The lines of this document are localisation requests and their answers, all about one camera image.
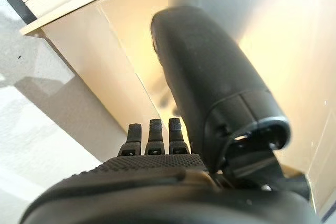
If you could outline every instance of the textured grip surface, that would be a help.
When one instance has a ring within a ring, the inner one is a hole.
[[[198,154],[145,155],[114,157],[96,167],[95,169],[89,171],[88,173],[104,173],[109,171],[126,172],[129,170],[175,167],[201,170],[206,169]]]

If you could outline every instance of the black plastic housing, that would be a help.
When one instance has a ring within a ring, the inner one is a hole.
[[[151,32],[192,152],[210,172],[246,133],[267,130],[275,150],[288,143],[290,127],[281,108],[239,46],[203,10],[163,10],[153,17]]]

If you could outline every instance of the robotic hand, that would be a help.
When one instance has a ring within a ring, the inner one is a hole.
[[[290,140],[286,116],[238,45],[201,9],[153,17],[153,44],[188,131],[170,119],[131,124],[118,157],[37,198],[22,224],[320,223],[301,173],[283,175],[273,151]]]

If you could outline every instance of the light gray floor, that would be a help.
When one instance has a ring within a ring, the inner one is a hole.
[[[116,156],[126,134],[83,81],[0,0],[0,222],[43,190]]]

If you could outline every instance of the black cylindrical component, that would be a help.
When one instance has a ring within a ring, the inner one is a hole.
[[[289,140],[287,118],[239,46],[199,8],[163,10],[152,20],[154,49],[188,131],[192,152],[211,172],[232,140],[275,127]]]

